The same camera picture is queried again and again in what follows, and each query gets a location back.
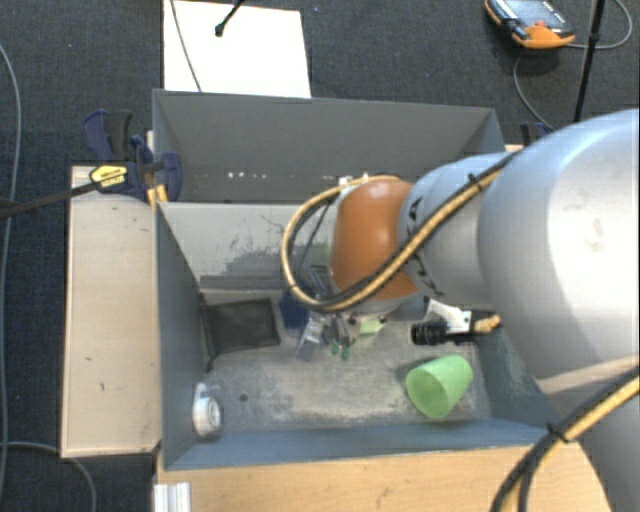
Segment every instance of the black pole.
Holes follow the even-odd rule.
[[[582,78],[580,79],[580,91],[578,92],[578,102],[576,103],[576,112],[573,116],[573,122],[577,123],[582,118],[582,106],[584,105],[584,97],[587,93],[587,84],[589,83],[589,73],[591,72],[591,62],[593,54],[596,51],[596,44],[600,39],[600,22],[604,12],[605,0],[597,0],[596,7],[593,11],[593,19],[591,20],[591,30],[589,32],[589,43],[584,56],[584,64],[582,66]]]
[[[233,6],[233,9],[231,9],[231,12],[229,14],[227,14],[227,17],[222,20],[222,23],[220,23],[219,25],[216,26],[216,36],[217,37],[222,37],[222,35],[224,34],[224,27],[227,24],[227,22],[233,17],[233,15],[236,13],[236,11],[238,9],[240,9],[240,6],[245,2],[245,0],[238,0],[235,5]]]
[[[57,192],[28,203],[17,203],[6,210],[0,210],[0,221],[13,217],[14,215],[38,210],[45,206],[49,206],[50,204],[55,204],[58,201],[67,201],[74,197],[81,196],[82,194],[93,192],[94,190],[96,190],[96,184],[91,182],[86,185],[80,185],[79,187],[72,188],[70,190]]]

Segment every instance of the dark carpet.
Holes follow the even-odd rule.
[[[482,0],[247,4],[302,11],[314,96],[493,107],[512,143],[521,141],[519,124],[533,121],[511,81],[520,50],[499,38]],[[585,42],[589,3],[557,5],[577,27],[578,42]],[[640,5],[628,0],[627,7],[634,34],[623,47],[596,54],[584,118],[638,106]],[[219,21],[212,20],[212,30]],[[622,38],[625,23],[609,0],[602,42]],[[151,127],[151,89],[162,85],[160,0],[2,0],[0,43],[14,64],[23,101],[18,200],[66,188],[72,163],[92,159],[80,132],[88,113],[129,109],[135,112],[132,133]],[[556,127],[573,117],[582,59],[582,51],[563,49],[522,62],[523,90]],[[9,75],[0,64],[3,195],[14,122]],[[11,440],[58,444],[65,257],[65,205],[15,219],[6,308]],[[149,510],[150,456],[86,463],[97,485],[98,510]],[[69,464],[41,453],[10,452],[1,511],[84,511],[89,504],[89,492]]]

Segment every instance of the orange device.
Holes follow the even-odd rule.
[[[548,0],[485,0],[489,17],[525,48],[547,50],[571,43],[573,27]]]

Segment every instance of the wooden board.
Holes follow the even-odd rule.
[[[72,169],[73,186],[92,167]],[[71,201],[63,457],[151,452],[161,436],[153,216],[141,201]]]
[[[192,512],[486,512],[527,447],[310,464],[166,472],[189,482]],[[534,482],[531,512],[609,512],[579,445],[565,447]]]

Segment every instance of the wire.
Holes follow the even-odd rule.
[[[20,152],[22,145],[22,102],[20,101],[20,89],[18,80],[11,65],[11,60],[0,44],[0,54],[2,60],[7,66],[11,83],[13,85],[13,93],[16,101],[16,147],[13,155],[13,166],[11,170],[11,188],[9,191],[9,200],[14,201],[16,196],[16,184],[18,181],[18,166],[20,163]],[[2,414],[2,452],[0,453],[0,504],[2,503],[2,492],[4,489],[4,481],[7,472],[7,446],[9,442],[9,406],[7,395],[6,380],[6,362],[5,362],[5,335],[4,335],[4,313],[6,299],[6,282],[7,282],[7,260],[9,259],[9,244],[11,243],[11,219],[7,219],[4,231],[4,243],[2,245],[2,254],[0,255],[0,402]]]
[[[302,251],[300,260],[298,261],[297,272],[300,272],[302,270],[302,265],[304,264],[304,260],[307,258],[307,254],[309,254],[309,249],[311,249],[311,244],[313,244],[313,240],[315,239],[316,235],[318,234],[318,231],[320,230],[320,227],[322,226],[322,222],[324,221],[324,217],[327,214],[327,211],[329,210],[329,206],[331,206],[331,201],[327,201],[325,203],[324,209],[322,210],[322,212],[320,213],[320,217],[318,218],[318,222],[316,222],[316,225],[313,227],[313,231],[309,235],[309,239],[307,240],[307,243],[304,246],[304,250]]]
[[[620,46],[622,46],[624,43],[626,43],[629,40],[629,38],[631,37],[631,34],[633,33],[633,19],[631,18],[631,14],[629,13],[629,10],[627,9],[627,7],[620,0],[613,0],[613,1],[622,10],[623,14],[625,15],[625,17],[627,19],[627,26],[628,26],[627,33],[625,34],[625,36],[620,41],[618,41],[616,43],[607,44],[607,45],[596,46],[596,50],[613,50],[615,48],[619,48]],[[586,50],[587,49],[587,45],[572,43],[572,44],[568,44],[567,48]],[[518,97],[520,98],[520,101],[522,101],[523,105],[526,107],[526,109],[529,111],[529,113],[535,119],[537,119],[540,123],[542,123],[545,128],[547,128],[549,131],[553,132],[553,131],[555,131],[555,128],[553,128],[553,126],[551,126],[551,124],[548,123],[538,113],[538,111],[533,107],[533,105],[531,105],[529,100],[527,100],[526,96],[524,95],[524,92],[522,91],[522,88],[520,87],[520,83],[518,81],[518,66],[520,65],[520,60],[522,58],[523,53],[524,52],[521,52],[520,54],[518,54],[518,57],[516,58],[515,62],[513,63],[513,68],[511,70],[511,76],[513,78],[513,85],[516,88],[516,92],[518,93]]]
[[[299,286],[289,262],[295,242],[295,235],[300,228],[300,221],[305,216],[322,204],[328,198],[333,198],[349,186],[360,185],[366,181],[397,179],[392,176],[372,176],[360,178],[350,183],[334,187],[319,194],[298,209],[289,224],[285,228],[282,245],[280,248],[280,261],[282,270],[289,289],[305,307],[313,311],[336,313],[344,311],[351,306],[374,295],[393,276],[401,270],[401,267],[411,258],[424,242],[436,231],[436,229],[453,216],[460,208],[473,199],[476,195],[488,187],[498,176],[502,168],[514,157],[511,153],[499,162],[489,167],[476,177],[469,176],[469,182],[449,196],[434,212],[418,226],[414,234],[407,239],[398,249],[373,273],[339,294],[324,300],[317,300],[307,295]]]
[[[20,153],[22,151],[22,102],[20,100],[20,88],[18,80],[11,65],[11,60],[7,55],[2,44],[0,44],[0,55],[4,61],[11,83],[13,85],[13,93],[16,101],[16,144],[13,156],[13,166],[11,169],[11,188],[9,191],[9,201],[14,202],[16,196],[16,186],[18,182],[18,167],[20,165]],[[9,259],[9,246],[11,243],[11,224],[12,219],[8,218],[5,223],[4,242],[2,252],[0,254],[0,414],[2,414],[2,452],[0,453],[0,505],[2,505],[2,495],[4,491],[4,483],[7,472],[7,457],[9,448],[28,448],[42,450],[55,455],[60,455],[58,450],[52,446],[42,443],[33,443],[28,441],[9,442],[9,405],[7,393],[6,378],[6,361],[5,361],[5,305],[6,305],[6,284],[7,284],[7,262]],[[87,469],[76,459],[67,459],[80,471],[84,479],[89,485],[91,492],[91,512],[97,511],[97,493],[96,486]]]
[[[60,452],[54,448],[53,446],[49,446],[47,444],[42,443],[32,443],[28,441],[15,441],[10,442],[7,445],[3,445],[8,448],[27,448],[30,450],[41,450],[43,452],[51,453],[56,456],[60,456]],[[89,487],[89,492],[91,493],[91,512],[97,512],[98,510],[98,493],[96,491],[96,484],[91,477],[91,473],[87,470],[87,468],[78,460],[74,458],[65,459],[65,462],[70,462],[84,477],[87,485]]]
[[[535,117],[539,122],[541,122],[547,130],[554,132],[555,128],[551,126],[551,123],[547,122],[538,113],[538,111],[533,107],[533,105],[531,105],[531,103],[529,103],[529,100],[527,100],[526,96],[524,95],[524,92],[522,92],[522,88],[520,87],[520,82],[518,81],[518,66],[520,65],[520,61],[522,60],[523,54],[524,52],[521,52],[520,54],[518,54],[516,61],[513,63],[513,69],[511,71],[511,76],[513,77],[513,85],[516,88],[516,92],[518,93],[518,96],[520,97],[520,101],[522,101],[524,106],[527,107],[527,110],[529,111],[529,113],[533,117]]]
[[[511,510],[516,494],[518,512],[527,511],[531,483],[536,471],[564,444],[577,439],[602,418],[640,392],[640,367],[624,373],[615,382],[593,395],[577,407],[544,436],[518,462],[500,487],[491,506],[491,512]]]
[[[624,43],[626,43],[629,40],[629,38],[631,37],[631,34],[633,33],[633,19],[631,18],[631,13],[629,12],[627,7],[620,0],[613,0],[613,1],[622,10],[623,14],[627,18],[627,25],[628,25],[627,26],[627,33],[617,43],[611,43],[611,44],[605,44],[605,45],[596,45],[596,50],[613,50],[615,48],[619,48],[620,46],[622,46]],[[577,48],[579,50],[586,50],[587,49],[587,45],[586,44],[571,43],[571,44],[567,45],[567,48]]]
[[[171,12],[173,13],[173,21],[176,25],[176,30],[178,31],[178,38],[180,39],[180,45],[182,46],[182,52],[184,53],[185,59],[187,59],[187,64],[189,65],[189,69],[191,70],[191,76],[193,77],[193,81],[196,83],[196,87],[198,88],[198,92],[202,92],[202,87],[200,87],[200,82],[198,81],[198,77],[196,76],[196,71],[193,69],[193,64],[191,63],[191,58],[189,57],[189,52],[187,51],[187,45],[184,42],[184,38],[182,37],[182,30],[180,30],[180,23],[178,23],[178,13],[176,12],[176,4],[174,0],[169,0],[171,4]]]

